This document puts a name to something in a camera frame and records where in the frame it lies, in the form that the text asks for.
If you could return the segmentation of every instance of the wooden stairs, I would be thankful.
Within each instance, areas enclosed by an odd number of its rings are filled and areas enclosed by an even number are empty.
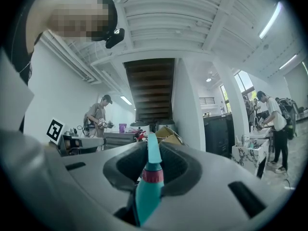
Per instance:
[[[124,63],[136,107],[136,120],[155,123],[172,119],[173,58]]]

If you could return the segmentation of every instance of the concrete floor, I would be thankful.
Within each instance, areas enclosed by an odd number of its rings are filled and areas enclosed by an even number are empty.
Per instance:
[[[277,193],[277,197],[282,196],[285,192],[290,191],[289,184],[285,179],[288,179],[291,187],[296,188],[298,181],[302,176],[302,172],[308,161],[308,120],[298,122],[296,124],[297,137],[288,141],[288,172],[287,174],[276,174],[276,168],[266,165],[262,181],[271,186],[273,191]],[[270,154],[269,160],[274,159],[274,153]],[[281,166],[282,154],[278,161]]]

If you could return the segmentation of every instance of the spray bottle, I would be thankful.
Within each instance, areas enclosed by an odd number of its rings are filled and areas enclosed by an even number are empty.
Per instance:
[[[142,179],[136,189],[136,209],[140,226],[148,219],[159,205],[161,188],[164,186],[162,162],[157,137],[148,136],[148,162],[142,172]]]

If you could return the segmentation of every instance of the camera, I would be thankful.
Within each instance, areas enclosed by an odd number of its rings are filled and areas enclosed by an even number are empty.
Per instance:
[[[116,29],[114,33],[106,40],[106,48],[110,49],[124,39],[125,30],[120,28]]]

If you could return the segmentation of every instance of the marble-patterned box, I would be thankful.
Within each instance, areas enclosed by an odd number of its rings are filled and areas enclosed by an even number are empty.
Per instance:
[[[255,140],[257,149],[232,147],[232,160],[246,168],[253,175],[262,178],[269,152],[269,140]]]

